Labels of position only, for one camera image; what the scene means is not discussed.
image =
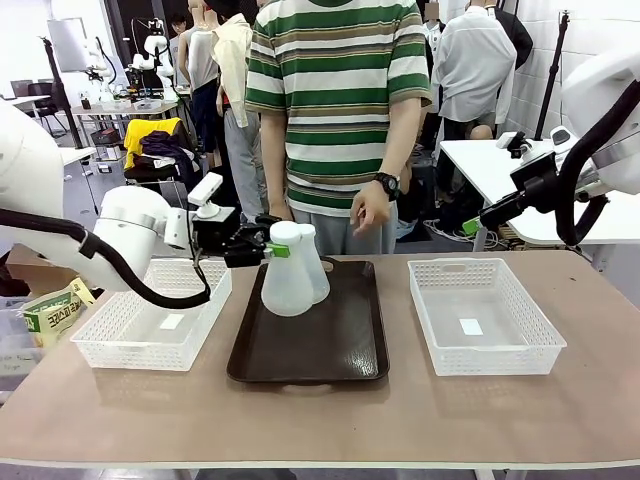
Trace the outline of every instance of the brown tray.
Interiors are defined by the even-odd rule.
[[[376,274],[370,262],[338,262],[331,293],[298,317],[269,312],[260,267],[227,374],[244,383],[322,385],[378,380],[389,372]]]

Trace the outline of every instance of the cardboard box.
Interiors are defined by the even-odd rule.
[[[11,276],[26,282],[36,297],[61,290],[78,276],[73,270],[51,265],[36,252],[20,244],[11,249],[6,266]]]

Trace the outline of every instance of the label sticker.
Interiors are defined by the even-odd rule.
[[[470,336],[480,336],[484,335],[482,333],[482,328],[480,328],[480,323],[475,318],[461,318],[460,325],[462,326],[462,330],[465,335]]]
[[[167,318],[162,325],[160,325],[160,330],[175,330],[178,328],[178,325],[184,318],[184,315],[180,315],[179,313],[172,313],[171,315],[167,315]]]

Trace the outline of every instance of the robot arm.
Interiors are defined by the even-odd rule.
[[[198,250],[222,256],[231,268],[259,265],[264,258],[269,228],[277,221],[259,219],[240,226],[239,213],[217,207],[211,197],[222,177],[209,173],[189,194],[198,205],[190,213],[171,208],[158,193],[142,187],[117,187],[104,196],[93,232],[63,219],[64,165],[53,138],[24,113],[0,100],[0,236],[39,252],[49,262],[82,274],[111,291],[133,290],[145,300],[168,309],[193,308],[209,301],[203,292],[170,298],[154,292],[142,279],[156,247]]]
[[[113,64],[111,64],[111,60],[109,60],[111,66],[108,67],[104,61],[107,57],[98,37],[93,40],[88,40],[85,47],[89,53],[89,57],[91,58],[91,64],[87,68],[86,72],[87,75],[89,75],[89,79],[101,82],[101,101],[113,101],[113,94],[111,93],[110,85],[116,78],[116,71]]]
[[[499,146],[514,158],[525,158],[511,174],[518,191],[467,222],[467,233],[481,225],[495,228],[534,207],[541,213],[555,211],[558,235],[575,246],[604,210],[607,192],[640,193],[640,50],[616,51],[585,62],[567,79],[562,95],[581,138],[560,170],[555,152],[531,145],[524,135],[505,134]],[[590,159],[595,171],[588,172],[584,167]],[[588,203],[577,224],[576,201]]]
[[[155,70],[162,82],[164,99],[168,102],[177,102],[178,95],[173,89],[175,69],[171,65],[171,53],[169,41],[164,34],[164,23],[154,18],[145,26],[150,30],[150,35],[144,42],[144,50],[149,58],[145,59],[142,54],[136,53],[131,66],[137,70]]]

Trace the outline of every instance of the plastic bottle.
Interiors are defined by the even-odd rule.
[[[271,242],[289,249],[289,257],[272,257],[262,287],[262,303],[281,317],[302,315],[313,306],[313,285],[305,266],[299,225],[278,222],[271,227]]]
[[[320,260],[320,255],[318,255],[318,250],[316,249],[314,240],[316,237],[316,227],[313,225],[298,225],[298,227],[300,228],[300,235],[302,235],[300,249],[302,250],[302,258],[307,267],[311,285],[313,286],[313,304],[315,305],[329,296],[331,287],[329,286],[327,273],[322,266],[322,260]]]

